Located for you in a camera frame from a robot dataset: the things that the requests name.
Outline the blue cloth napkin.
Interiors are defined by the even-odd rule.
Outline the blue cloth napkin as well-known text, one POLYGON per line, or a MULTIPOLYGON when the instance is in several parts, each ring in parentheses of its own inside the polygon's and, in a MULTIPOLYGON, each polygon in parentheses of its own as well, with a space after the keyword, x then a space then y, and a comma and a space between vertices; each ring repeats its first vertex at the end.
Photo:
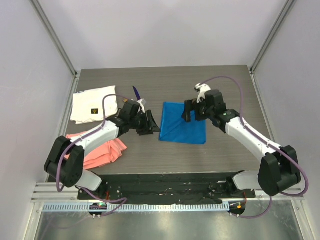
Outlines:
POLYGON ((182 118, 185 105, 181 102, 164 102, 162 108, 159 140, 163 142, 203 145, 207 141, 206 122, 195 120, 191 112, 191 122, 182 118))

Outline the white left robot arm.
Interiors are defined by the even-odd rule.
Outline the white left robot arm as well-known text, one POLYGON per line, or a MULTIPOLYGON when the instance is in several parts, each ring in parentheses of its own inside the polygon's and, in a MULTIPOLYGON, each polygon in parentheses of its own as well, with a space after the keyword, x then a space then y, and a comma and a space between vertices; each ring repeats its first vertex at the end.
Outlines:
POLYGON ((106 195, 107 188, 100 176, 84 169, 85 157, 129 130, 135 130, 140 136, 160 132, 152 111, 144 111, 139 102, 128 100, 116 114, 85 134, 72 139, 58 137, 44 164, 44 171, 54 177, 57 184, 66 188, 85 188, 93 198, 100 200, 106 195))

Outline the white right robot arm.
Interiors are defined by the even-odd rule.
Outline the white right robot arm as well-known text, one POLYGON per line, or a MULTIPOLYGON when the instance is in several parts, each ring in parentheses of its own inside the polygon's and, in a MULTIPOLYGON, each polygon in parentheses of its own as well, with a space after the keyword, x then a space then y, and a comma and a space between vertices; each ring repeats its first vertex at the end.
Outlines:
POLYGON ((228 109, 219 90, 201 92, 197 98, 185 100, 182 119, 210 120, 222 132, 233 137, 259 161, 258 172, 240 171, 226 184, 226 193, 233 198, 244 190, 258 189, 275 196, 301 182, 296 150, 271 141, 243 119, 234 109, 228 109))

